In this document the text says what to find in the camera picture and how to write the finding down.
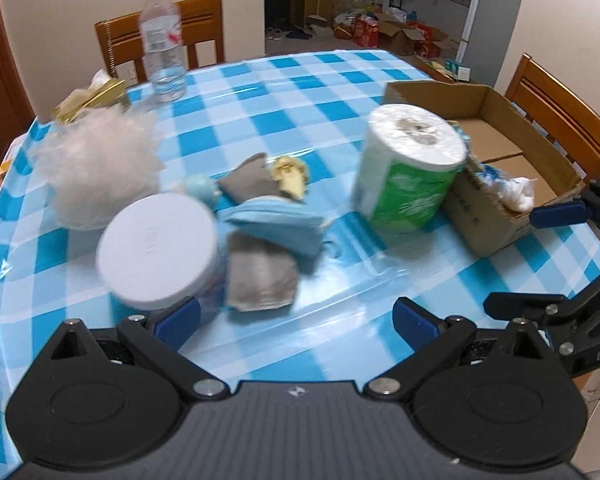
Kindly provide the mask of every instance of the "beige wall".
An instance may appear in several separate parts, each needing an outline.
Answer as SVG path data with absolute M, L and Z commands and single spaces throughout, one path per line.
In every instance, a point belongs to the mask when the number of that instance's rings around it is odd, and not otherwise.
M 496 83 L 499 92 L 523 52 L 600 115 L 600 0 L 522 0 Z
M 104 66 L 93 24 L 144 0 L 0 0 L 16 65 L 38 114 L 88 86 Z M 264 54 L 264 0 L 222 0 L 227 60 Z

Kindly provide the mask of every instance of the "plastic bottle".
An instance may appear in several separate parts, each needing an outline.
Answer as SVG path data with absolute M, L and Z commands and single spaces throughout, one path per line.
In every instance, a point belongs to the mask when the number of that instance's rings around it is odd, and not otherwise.
M 171 0 L 147 0 L 138 22 L 144 71 L 160 101 L 175 101 L 186 91 L 180 11 Z

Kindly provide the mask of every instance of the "open cardboard box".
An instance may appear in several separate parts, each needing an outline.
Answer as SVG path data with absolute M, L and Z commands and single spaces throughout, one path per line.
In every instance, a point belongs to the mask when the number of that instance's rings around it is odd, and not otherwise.
M 584 188 L 569 161 L 493 88 L 439 81 L 394 82 L 386 86 L 383 103 L 426 108 L 443 119 L 458 121 L 471 137 L 472 155 L 442 208 L 477 256 L 489 256 L 531 231 L 529 213 L 506 209 L 476 178 L 480 162 L 510 176 L 536 178 L 535 206 L 568 202 Z
M 378 45 L 381 48 L 400 56 L 410 56 L 416 51 L 426 50 L 440 54 L 440 46 L 436 42 L 446 40 L 447 35 L 438 28 L 415 22 L 401 23 L 390 14 L 376 13 L 376 17 L 378 18 Z

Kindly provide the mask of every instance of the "white lid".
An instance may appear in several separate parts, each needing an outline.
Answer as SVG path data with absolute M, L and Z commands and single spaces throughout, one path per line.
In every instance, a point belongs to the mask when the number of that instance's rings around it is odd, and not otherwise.
M 376 139 L 396 159 L 427 171 L 448 171 L 462 164 L 467 155 L 460 134 L 436 114 L 414 105 L 391 104 L 369 115 L 369 127 Z
M 102 281 L 122 303 L 158 310 L 206 285 L 219 263 L 211 211 L 177 193 L 143 198 L 105 229 L 96 252 Z

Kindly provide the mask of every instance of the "gray cloth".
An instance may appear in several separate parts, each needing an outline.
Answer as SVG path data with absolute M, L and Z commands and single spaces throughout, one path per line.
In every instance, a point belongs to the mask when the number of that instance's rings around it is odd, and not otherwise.
M 238 204 L 257 196 L 282 195 L 280 186 L 267 168 L 266 153 L 250 156 L 235 170 L 222 177 L 218 185 L 223 193 Z
M 237 310 L 268 310 L 294 302 L 298 264 L 282 247 L 240 231 L 228 236 L 226 303 Z

